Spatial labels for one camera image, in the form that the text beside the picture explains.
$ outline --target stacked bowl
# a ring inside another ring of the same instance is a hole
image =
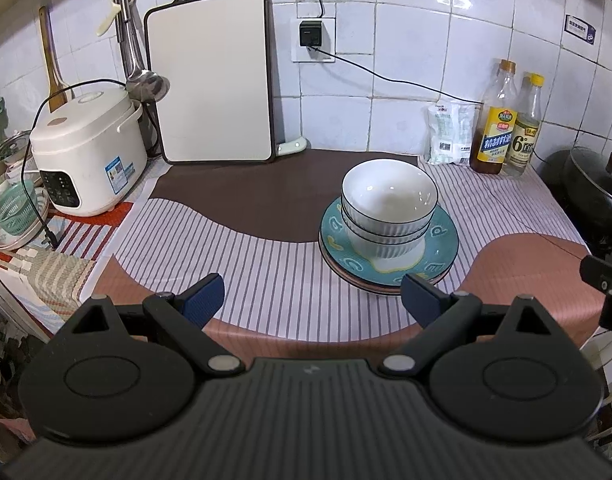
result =
[[[437,206],[427,173],[401,160],[378,158],[352,168],[342,183],[342,220],[355,251],[368,260],[423,252]]]

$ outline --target rice cooker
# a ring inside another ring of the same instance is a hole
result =
[[[141,116],[142,104],[116,88],[84,94],[38,123],[32,152],[56,209],[94,216],[128,193],[146,166]]]

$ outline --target teal plate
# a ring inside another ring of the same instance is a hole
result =
[[[424,236],[426,247],[421,259],[409,267],[376,270],[373,263],[358,254],[350,243],[341,216],[341,200],[333,200],[321,219],[320,249],[330,267],[343,279],[377,294],[398,294],[401,279],[411,272],[436,283],[451,268],[457,256],[459,237],[448,213],[437,206]]]

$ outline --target brown tablecloth section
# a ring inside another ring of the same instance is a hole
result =
[[[383,153],[307,150],[258,166],[174,166],[151,194],[181,202],[209,219],[260,238],[311,242],[322,211],[337,196],[354,165],[388,156],[416,163],[415,157]],[[602,295],[579,279],[586,249],[539,234],[497,238],[478,254],[460,288],[488,303],[508,304],[516,293],[534,294],[580,346],[597,327]],[[138,303],[151,294],[112,258],[95,292],[115,303]],[[408,327],[387,336],[347,343],[313,343],[263,335],[213,319],[208,335],[249,363],[256,356],[364,357],[377,360],[419,332]]]

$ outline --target bottle label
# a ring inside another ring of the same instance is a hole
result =
[[[477,158],[482,162],[501,164],[513,136],[517,112],[508,108],[491,108],[486,119]]]
[[[532,155],[532,149],[537,140],[538,128],[527,126],[526,124],[517,121],[513,129],[513,140],[508,149],[508,162],[523,168],[528,164]]]

